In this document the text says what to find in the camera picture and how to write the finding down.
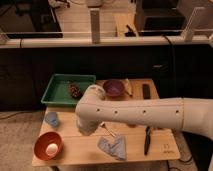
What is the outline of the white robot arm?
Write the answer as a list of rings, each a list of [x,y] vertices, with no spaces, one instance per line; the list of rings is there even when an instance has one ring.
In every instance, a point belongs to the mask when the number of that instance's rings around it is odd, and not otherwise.
[[[99,85],[89,86],[75,113],[83,135],[92,134],[103,121],[170,128],[213,141],[213,99],[166,98],[109,101]]]

